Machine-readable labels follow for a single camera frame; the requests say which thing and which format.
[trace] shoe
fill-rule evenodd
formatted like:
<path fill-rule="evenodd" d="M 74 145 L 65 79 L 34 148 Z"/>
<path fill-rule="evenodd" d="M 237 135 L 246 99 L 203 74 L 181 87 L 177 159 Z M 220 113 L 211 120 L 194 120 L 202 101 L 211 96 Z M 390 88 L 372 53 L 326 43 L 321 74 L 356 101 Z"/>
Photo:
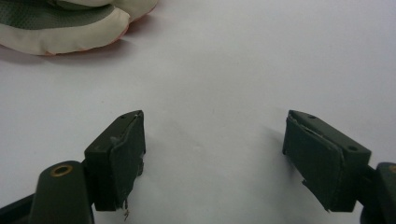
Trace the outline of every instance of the shoe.
<path fill-rule="evenodd" d="M 111 4 L 128 13 L 130 21 L 136 21 L 150 13 L 158 3 L 158 0 L 48 0 L 52 5 L 63 8 L 75 9 L 74 6 L 101 7 Z"/>
<path fill-rule="evenodd" d="M 43 0 L 0 0 L 0 45 L 36 55 L 99 48 L 119 39 L 129 21 L 112 5 L 68 10 Z"/>

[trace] black plastic piece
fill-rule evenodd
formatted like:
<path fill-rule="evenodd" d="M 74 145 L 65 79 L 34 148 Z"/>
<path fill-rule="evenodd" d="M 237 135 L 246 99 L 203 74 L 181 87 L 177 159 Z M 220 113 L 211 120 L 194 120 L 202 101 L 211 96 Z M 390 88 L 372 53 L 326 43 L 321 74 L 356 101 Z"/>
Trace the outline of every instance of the black plastic piece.
<path fill-rule="evenodd" d="M 118 117 L 85 150 L 84 164 L 97 211 L 122 207 L 143 172 L 146 152 L 142 111 Z"/>
<path fill-rule="evenodd" d="M 287 118 L 286 154 L 326 210 L 351 212 L 361 172 L 371 151 L 315 116 L 293 111 Z"/>
<path fill-rule="evenodd" d="M 382 214 L 372 213 L 369 209 L 363 207 L 361 211 L 361 224 L 387 224 L 387 222 Z"/>
<path fill-rule="evenodd" d="M 41 173 L 29 223 L 93 223 L 84 167 L 81 163 L 64 161 Z"/>
<path fill-rule="evenodd" d="M 396 223 L 396 164 L 381 162 L 376 167 L 376 193 L 387 223 Z"/>
<path fill-rule="evenodd" d="M 29 195 L 1 208 L 0 224 L 27 224 L 34 196 L 34 194 Z"/>

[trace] white table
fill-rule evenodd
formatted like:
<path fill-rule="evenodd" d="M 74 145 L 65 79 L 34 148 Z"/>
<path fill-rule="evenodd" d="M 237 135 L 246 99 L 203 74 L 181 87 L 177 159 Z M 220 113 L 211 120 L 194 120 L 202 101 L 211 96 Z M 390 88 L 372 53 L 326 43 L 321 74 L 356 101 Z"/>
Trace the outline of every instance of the white table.
<path fill-rule="evenodd" d="M 55 57 L 0 47 L 0 207 L 82 161 L 143 109 L 126 223 L 359 223 L 327 213 L 281 153 L 289 109 L 396 161 L 394 1 L 162 0 L 115 44 Z M 96 223 L 124 223 L 122 211 Z"/>

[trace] sneaker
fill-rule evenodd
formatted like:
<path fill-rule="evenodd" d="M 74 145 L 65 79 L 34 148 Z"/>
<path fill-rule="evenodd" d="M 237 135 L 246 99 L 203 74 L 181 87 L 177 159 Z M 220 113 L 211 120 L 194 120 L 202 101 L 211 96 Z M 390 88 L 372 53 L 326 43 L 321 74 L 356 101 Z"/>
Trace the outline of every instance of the sneaker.
<path fill-rule="evenodd" d="M 129 21 L 113 5 L 68 10 L 42 0 L 0 0 L 0 44 L 36 55 L 99 48 L 119 39 Z"/>
<path fill-rule="evenodd" d="M 146 14 L 150 13 L 158 3 L 158 0 L 47 0 L 53 2 L 53 5 L 63 8 L 75 9 L 74 6 L 101 7 L 107 4 L 114 5 L 128 13 L 130 21 L 136 21 Z"/>

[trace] metal rivet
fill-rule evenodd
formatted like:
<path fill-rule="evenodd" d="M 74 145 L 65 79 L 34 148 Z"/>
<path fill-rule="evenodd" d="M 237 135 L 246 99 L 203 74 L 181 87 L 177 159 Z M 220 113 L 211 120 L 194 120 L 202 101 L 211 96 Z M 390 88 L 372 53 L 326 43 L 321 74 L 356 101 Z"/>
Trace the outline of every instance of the metal rivet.
<path fill-rule="evenodd" d="M 389 169 L 396 174 L 396 165 L 390 165 Z"/>
<path fill-rule="evenodd" d="M 53 168 L 50 171 L 50 175 L 55 176 L 55 177 L 63 176 L 63 175 L 69 174 L 70 172 L 72 172 L 72 170 L 73 170 L 73 166 L 71 166 L 69 164 L 62 164 L 62 165 L 59 165 L 59 166 Z"/>

